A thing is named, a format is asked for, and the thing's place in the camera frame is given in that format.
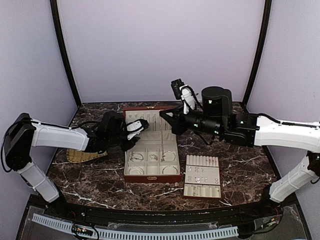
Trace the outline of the red wooden jewelry box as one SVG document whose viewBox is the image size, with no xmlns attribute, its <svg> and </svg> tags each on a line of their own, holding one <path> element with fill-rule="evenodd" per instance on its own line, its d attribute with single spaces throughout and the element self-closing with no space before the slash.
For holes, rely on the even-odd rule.
<svg viewBox="0 0 320 240">
<path fill-rule="evenodd" d="M 171 126 L 160 117 L 160 111 L 172 106 L 126 107 L 127 123 L 147 120 L 149 128 L 142 131 L 140 140 L 125 153 L 123 178 L 127 183 L 178 183 L 181 167 L 177 137 Z"/>
</svg>

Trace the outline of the brown jewelry display tray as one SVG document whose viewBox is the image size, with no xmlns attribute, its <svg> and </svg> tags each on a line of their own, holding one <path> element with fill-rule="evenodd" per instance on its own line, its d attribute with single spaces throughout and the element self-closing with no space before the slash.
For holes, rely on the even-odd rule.
<svg viewBox="0 0 320 240">
<path fill-rule="evenodd" d="M 220 199 L 222 196 L 219 158 L 187 155 L 183 196 L 194 199 Z"/>
</svg>

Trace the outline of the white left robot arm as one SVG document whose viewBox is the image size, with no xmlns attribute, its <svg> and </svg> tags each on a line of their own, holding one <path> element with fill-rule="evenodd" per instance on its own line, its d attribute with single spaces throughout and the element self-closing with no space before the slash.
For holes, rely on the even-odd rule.
<svg viewBox="0 0 320 240">
<path fill-rule="evenodd" d="M 104 154 L 109 148 L 132 149 L 139 134 L 149 127 L 144 119 L 127 122 L 115 111 L 107 111 L 100 121 L 87 121 L 77 126 L 41 122 L 21 113 L 2 138 L 0 162 L 6 173 L 16 172 L 37 192 L 60 218 L 67 218 L 70 206 L 64 195 L 37 166 L 33 149 L 71 149 L 82 153 Z"/>
</svg>

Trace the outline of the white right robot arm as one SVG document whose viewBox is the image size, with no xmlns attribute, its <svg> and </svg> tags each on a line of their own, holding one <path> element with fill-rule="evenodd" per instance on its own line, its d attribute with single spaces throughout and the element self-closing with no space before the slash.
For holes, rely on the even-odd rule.
<svg viewBox="0 0 320 240">
<path fill-rule="evenodd" d="M 285 176 L 263 190 L 263 200 L 255 205 L 255 213 L 266 217 L 289 195 L 320 177 L 320 125 L 277 120 L 264 113 L 232 113 L 189 110 L 183 107 L 160 111 L 175 135 L 187 130 L 218 137 L 231 145 L 242 147 L 278 146 L 306 150 L 300 163 Z"/>
</svg>

